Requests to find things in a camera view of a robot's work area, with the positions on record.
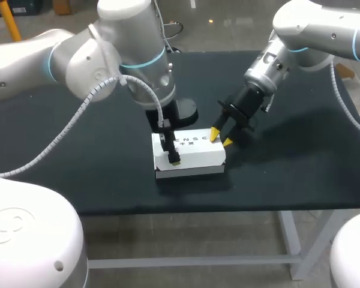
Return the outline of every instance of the black tablecloth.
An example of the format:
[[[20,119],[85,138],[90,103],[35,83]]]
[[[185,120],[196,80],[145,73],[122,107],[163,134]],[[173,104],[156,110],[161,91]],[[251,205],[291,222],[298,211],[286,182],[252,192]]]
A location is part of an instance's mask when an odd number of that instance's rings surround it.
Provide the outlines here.
[[[237,90],[257,52],[171,55],[178,96],[195,99],[209,128],[218,99]],[[339,90],[354,117],[342,83]],[[0,104],[0,172],[33,159],[80,105],[49,86]],[[126,89],[93,103],[42,162],[14,177],[64,195],[80,214],[360,207],[360,132],[332,91],[329,69],[294,71],[268,114],[227,149],[222,175],[155,180],[151,131]]]

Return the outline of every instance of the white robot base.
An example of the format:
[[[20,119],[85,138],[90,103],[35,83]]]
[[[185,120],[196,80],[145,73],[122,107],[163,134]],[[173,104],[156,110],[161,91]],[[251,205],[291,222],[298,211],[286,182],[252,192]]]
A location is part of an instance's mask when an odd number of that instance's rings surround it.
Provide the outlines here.
[[[82,224],[60,194],[0,178],[0,288],[89,288]]]
[[[156,179],[223,173],[226,152],[220,137],[209,141],[210,133],[211,129],[175,131],[175,148],[181,158],[178,165],[169,163],[159,134],[152,134]]]

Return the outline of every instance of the floor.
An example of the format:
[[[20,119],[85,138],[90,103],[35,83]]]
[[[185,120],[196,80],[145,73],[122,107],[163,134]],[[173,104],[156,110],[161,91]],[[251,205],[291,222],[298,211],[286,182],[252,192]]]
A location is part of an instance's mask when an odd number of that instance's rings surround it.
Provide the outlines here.
[[[96,0],[83,0],[73,16],[54,15],[46,1],[39,16],[18,17],[23,38],[51,28],[79,32],[97,18]],[[171,45],[188,51],[259,50],[271,31],[272,16],[286,0],[159,0],[165,22],[178,21],[184,31]],[[360,8],[360,0],[322,0],[322,4]],[[0,43],[10,41],[0,19]],[[356,72],[346,85],[360,113],[360,63],[337,59]],[[320,211],[294,212],[304,238]],[[134,215],[83,218],[90,259],[217,256],[285,253],[275,212]],[[91,271],[91,287],[256,287],[330,288],[330,245],[309,279],[292,282],[284,265],[139,268]]]

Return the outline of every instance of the cable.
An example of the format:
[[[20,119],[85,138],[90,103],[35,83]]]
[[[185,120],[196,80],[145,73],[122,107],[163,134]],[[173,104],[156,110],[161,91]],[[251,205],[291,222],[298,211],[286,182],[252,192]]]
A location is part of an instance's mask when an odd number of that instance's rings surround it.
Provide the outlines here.
[[[335,68],[334,68],[334,63],[331,62],[330,64],[330,68],[331,68],[331,79],[332,79],[332,86],[334,88],[334,92],[337,98],[337,101],[340,103],[341,108],[343,108],[344,112],[346,113],[348,119],[352,122],[352,124],[360,131],[360,124],[354,119],[354,117],[352,116],[352,114],[349,112],[347,106],[344,104],[343,99],[341,98],[341,95],[338,91],[337,88],[337,83],[336,83],[336,77],[335,77]]]
[[[126,81],[131,81],[140,85],[151,96],[153,102],[155,103],[156,110],[158,113],[157,125],[160,128],[162,128],[164,126],[164,115],[163,115],[163,110],[161,108],[160,100],[158,99],[156,93],[152,90],[151,87],[149,87],[144,81],[140,80],[139,78],[136,78],[131,75],[123,75],[123,77]]]
[[[127,81],[131,81],[131,82],[134,82],[134,83],[140,85],[152,97],[152,100],[154,101],[154,103],[156,105],[157,113],[158,113],[157,124],[159,127],[163,127],[163,125],[164,125],[163,110],[161,109],[160,101],[159,101],[157,95],[155,94],[155,92],[151,89],[151,87],[149,87],[145,82],[141,81],[139,78],[136,78],[131,75],[123,75],[123,77]],[[37,163],[39,163],[68,134],[68,132],[72,129],[73,125],[79,120],[80,116],[87,109],[87,107],[89,106],[89,104],[91,103],[91,101],[93,100],[95,95],[97,94],[97,92],[100,91],[101,89],[103,89],[106,85],[108,85],[112,82],[115,82],[117,80],[118,80],[118,78],[111,77],[111,78],[108,78],[107,80],[101,82],[99,85],[97,85],[89,93],[89,95],[85,98],[84,102],[80,105],[79,109],[73,115],[73,117],[68,122],[68,124],[64,127],[64,129],[57,135],[57,137],[54,138],[54,140],[40,154],[37,155],[36,158],[34,158],[32,161],[28,162],[27,164],[25,164],[24,166],[22,166],[20,168],[11,170],[9,172],[0,173],[0,178],[7,178],[7,177],[14,176],[14,175],[18,175],[18,174],[28,170],[29,168],[35,166]]]
[[[155,3],[155,7],[156,7],[156,9],[157,9],[158,17],[159,17],[159,19],[160,19],[161,33],[163,34],[164,41],[165,41],[165,43],[167,44],[169,50],[173,53],[172,47],[169,45],[168,40],[167,40],[167,37],[166,37],[166,33],[165,33],[165,31],[164,31],[163,18],[162,18],[162,16],[161,16],[160,9],[158,8],[158,5],[157,5],[156,0],[154,0],[154,3]]]
[[[270,110],[270,108],[271,108],[271,106],[272,106],[272,103],[274,102],[274,98],[275,98],[275,94],[271,96],[271,99],[270,99],[268,105],[267,105],[266,108],[265,108],[265,112],[268,113],[268,111]]]

